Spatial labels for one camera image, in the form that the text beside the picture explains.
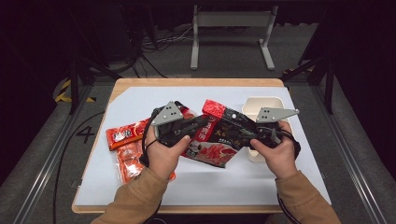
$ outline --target white container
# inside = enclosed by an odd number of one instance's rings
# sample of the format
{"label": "white container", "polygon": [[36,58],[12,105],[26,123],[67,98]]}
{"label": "white container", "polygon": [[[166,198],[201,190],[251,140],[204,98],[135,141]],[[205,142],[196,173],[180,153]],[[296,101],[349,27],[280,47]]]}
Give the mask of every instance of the white container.
{"label": "white container", "polygon": [[[281,99],[268,96],[251,96],[247,98],[247,102],[242,106],[242,113],[248,118],[256,121],[262,107],[285,108]],[[256,150],[247,149],[247,157],[250,161],[264,161],[265,158]]]}

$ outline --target wooden table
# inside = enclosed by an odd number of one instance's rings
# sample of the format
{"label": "wooden table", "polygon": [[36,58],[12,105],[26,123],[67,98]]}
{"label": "wooden table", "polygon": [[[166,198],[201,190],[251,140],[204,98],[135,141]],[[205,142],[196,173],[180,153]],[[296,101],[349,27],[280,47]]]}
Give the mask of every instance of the wooden table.
{"label": "wooden table", "polygon": [[[277,78],[122,78],[119,79],[115,86],[114,90],[111,93],[109,103],[115,102],[116,98],[122,95],[131,87],[284,87],[283,82]],[[102,120],[100,130],[104,125],[104,120]],[[87,162],[87,167],[84,171],[83,177],[87,173],[88,164],[92,159],[92,154],[97,145],[99,138],[99,134],[97,134],[95,142],[92,147],[92,152],[90,158]],[[310,157],[309,163],[313,163],[316,165],[315,159],[312,156],[312,152],[309,149]],[[315,175],[315,179],[319,180],[319,190],[324,189],[323,191],[327,194],[326,189],[324,188],[324,184],[322,183],[320,174]],[[83,214],[83,213],[103,213],[106,209],[105,205],[76,205],[76,200],[78,194],[80,193],[81,188],[78,190],[75,200],[72,204],[72,209],[75,213]],[[280,207],[273,203],[272,205],[162,205],[160,207],[160,214],[273,214],[273,213],[281,213],[282,210]]]}

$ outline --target gray carpet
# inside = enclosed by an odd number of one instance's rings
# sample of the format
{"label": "gray carpet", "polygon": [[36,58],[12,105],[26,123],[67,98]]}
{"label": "gray carpet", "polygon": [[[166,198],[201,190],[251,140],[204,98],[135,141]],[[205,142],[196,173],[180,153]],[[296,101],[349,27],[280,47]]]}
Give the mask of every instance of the gray carpet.
{"label": "gray carpet", "polygon": [[[266,69],[257,43],[257,35],[260,35],[261,31],[251,28],[238,35],[224,30],[202,31],[197,71],[190,70],[190,40],[184,40],[163,51],[145,53],[145,55],[162,74],[168,77],[280,77],[284,70],[297,66],[315,28],[316,25],[286,25],[274,28],[269,50],[276,66],[275,71]],[[136,63],[135,68],[141,77],[159,76],[148,62],[143,59],[140,59],[140,62]],[[121,75],[135,77],[132,69]],[[334,210],[343,223],[372,223],[340,155],[339,146],[326,116],[321,110],[321,102],[318,102],[312,87],[309,87],[304,79],[305,75],[300,75],[286,84],[290,86],[291,99],[296,108],[302,111],[299,118],[319,170],[326,176],[324,181]],[[97,78],[90,93],[90,96],[96,97],[97,101],[83,105],[73,129],[76,129],[85,119],[106,109],[113,85],[114,82],[107,77]],[[384,217],[388,223],[396,223],[396,215],[392,211],[393,205],[396,204],[396,184],[377,157],[337,82],[335,82],[333,97],[333,116],[350,145]],[[0,223],[12,223],[15,219],[51,147],[55,144],[57,134],[68,117],[69,109],[69,103],[58,103],[46,125],[0,188]],[[97,133],[101,119],[102,115],[90,119],[78,130],[92,127],[91,132]],[[58,223],[89,223],[97,217],[97,215],[74,214],[71,210],[77,189],[69,185],[81,179],[92,149],[94,136],[89,137],[86,143],[84,140],[84,136],[74,135],[64,154],[57,189]],[[54,170],[44,188],[29,218],[29,223],[52,222],[52,196],[56,171],[57,169]],[[286,223],[283,215],[277,215],[277,218],[279,223]]]}

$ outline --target dark background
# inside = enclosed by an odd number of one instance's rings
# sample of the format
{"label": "dark background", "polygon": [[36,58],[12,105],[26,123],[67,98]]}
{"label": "dark background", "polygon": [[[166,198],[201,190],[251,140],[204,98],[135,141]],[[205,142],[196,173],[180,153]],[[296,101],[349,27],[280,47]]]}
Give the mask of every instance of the dark background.
{"label": "dark background", "polygon": [[[382,162],[395,177],[396,166],[392,165],[395,146],[391,138],[396,124],[396,99],[392,90],[396,84],[393,43],[396,36],[392,24],[396,20],[392,4],[362,2],[364,7],[354,14],[355,25],[340,26],[342,30],[329,26],[327,31],[317,32],[311,40],[311,54],[303,59],[320,55],[334,38],[329,34],[341,34],[343,43],[334,60],[335,74]],[[276,25],[320,22],[325,8],[306,5],[296,10],[293,6],[281,6]],[[344,15],[353,10],[354,7],[341,7],[330,20],[347,24],[349,19]],[[149,12],[151,17],[142,11]],[[1,183],[55,108],[54,89],[68,76],[74,56],[83,56],[102,66],[131,61],[139,54],[139,39],[148,18],[159,29],[172,30],[191,23],[191,16],[192,6],[121,7],[106,3],[66,6],[48,0],[2,2]]]}

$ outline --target tan sleeve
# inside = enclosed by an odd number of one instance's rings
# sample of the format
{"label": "tan sleeve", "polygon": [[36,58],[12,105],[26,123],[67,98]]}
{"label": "tan sleeve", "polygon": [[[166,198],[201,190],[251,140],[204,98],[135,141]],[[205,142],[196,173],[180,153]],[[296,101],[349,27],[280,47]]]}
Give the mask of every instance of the tan sleeve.
{"label": "tan sleeve", "polygon": [[332,207],[301,171],[293,176],[277,179],[276,187],[286,208],[299,222],[341,223]]}
{"label": "tan sleeve", "polygon": [[157,210],[168,180],[145,169],[140,176],[119,187],[113,203],[92,224],[143,223]]}

